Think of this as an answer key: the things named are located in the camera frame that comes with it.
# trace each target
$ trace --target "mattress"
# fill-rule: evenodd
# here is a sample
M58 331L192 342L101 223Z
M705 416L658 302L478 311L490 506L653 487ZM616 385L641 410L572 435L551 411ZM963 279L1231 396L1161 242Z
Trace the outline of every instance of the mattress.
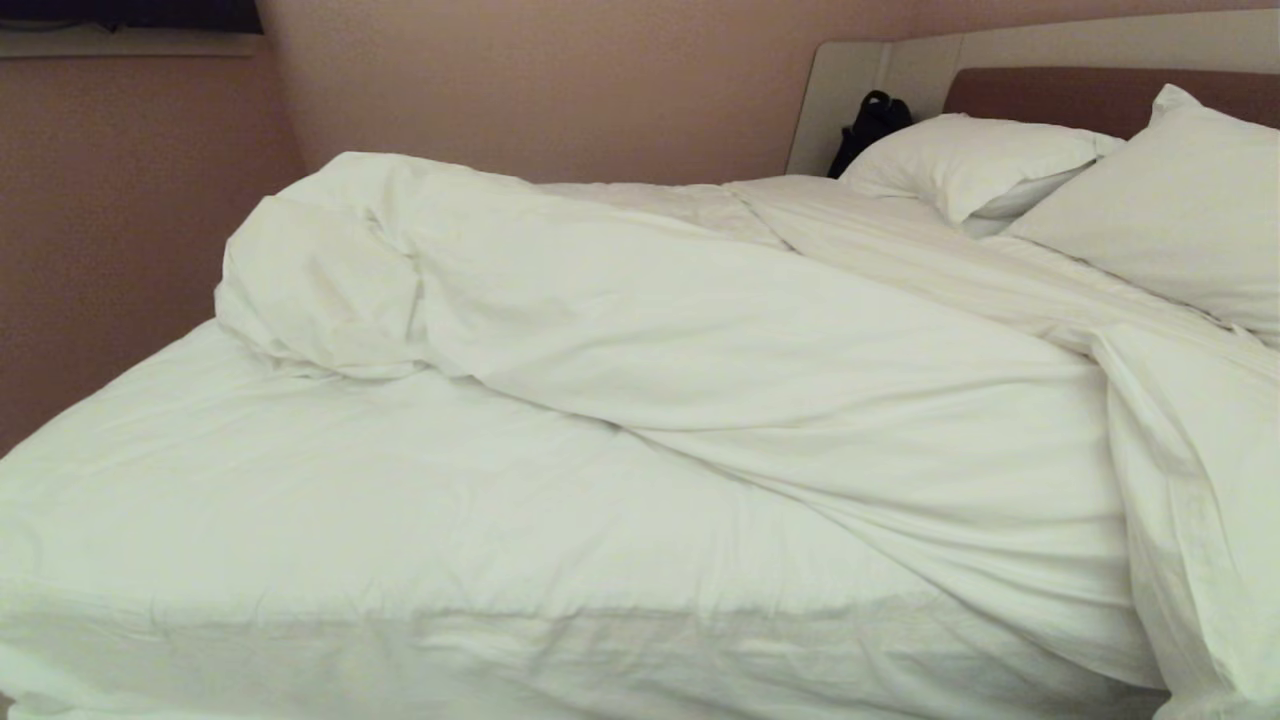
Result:
M806 192L552 190L780 255L769 202ZM970 242L911 202L858 211ZM216 322L0 460L0 691L13 720L1096 719L1161 697L644 433L434 369L298 377Z

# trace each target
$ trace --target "black bag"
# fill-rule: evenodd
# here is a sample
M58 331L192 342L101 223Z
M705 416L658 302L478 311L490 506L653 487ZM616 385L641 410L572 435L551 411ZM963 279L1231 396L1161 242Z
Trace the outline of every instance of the black bag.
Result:
M836 152L836 159L831 163L831 169L827 170L827 177L838 178L863 150L870 147L877 140L893 135L910 124L911 110L906 108L906 102L890 97L879 90L868 92L854 124L840 131L844 140L840 143L840 151Z

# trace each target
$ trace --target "headboard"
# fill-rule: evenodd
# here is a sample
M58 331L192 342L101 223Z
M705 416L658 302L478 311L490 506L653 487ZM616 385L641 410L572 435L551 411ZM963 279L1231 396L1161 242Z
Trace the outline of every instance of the headboard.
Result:
M1147 127L1165 83L1228 115L1280 128L1280 76L1216 70L970 68L956 73L943 111L1129 138Z

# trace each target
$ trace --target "pillowcase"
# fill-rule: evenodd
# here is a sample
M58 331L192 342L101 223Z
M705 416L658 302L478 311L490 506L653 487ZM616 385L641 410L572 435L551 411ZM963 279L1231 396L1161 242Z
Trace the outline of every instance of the pillowcase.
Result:
M1052 182L1021 183L1082 169L1120 145L1120 140L1084 129L946 114L879 140L840 182L872 197L932 202L959 225L1015 188L1014 199L988 209L986 217L1016 217L1056 188Z
M1005 232L1012 222L1012 218L980 218L978 215L973 215L968 220L960 223L960 232L973 240L984 240Z
M1080 168L1066 170L1065 173L1057 173L1056 176L1050 176L1047 178L1023 181L1015 184L1009 192L974 210L973 217L969 219L987 218L989 220L1012 222L1014 218L1024 215L1028 210L1039 205L1041 200L1044 200L1052 195L1055 190L1066 184L1066 181L1089 169L1089 165L1092 164L1093 163L1089 163Z
M1280 131L1165 86L1151 124L1006 231L1280 348Z

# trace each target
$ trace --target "bed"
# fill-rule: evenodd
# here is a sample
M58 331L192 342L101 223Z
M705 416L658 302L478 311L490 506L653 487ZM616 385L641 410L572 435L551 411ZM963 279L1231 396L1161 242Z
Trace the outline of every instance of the bed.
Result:
M965 70L947 111L1130 137L1165 82L1280 126L1240 73ZM1149 717L1107 388L1158 338L1276 352L1006 225L339 158L219 319L0 460L10 717Z

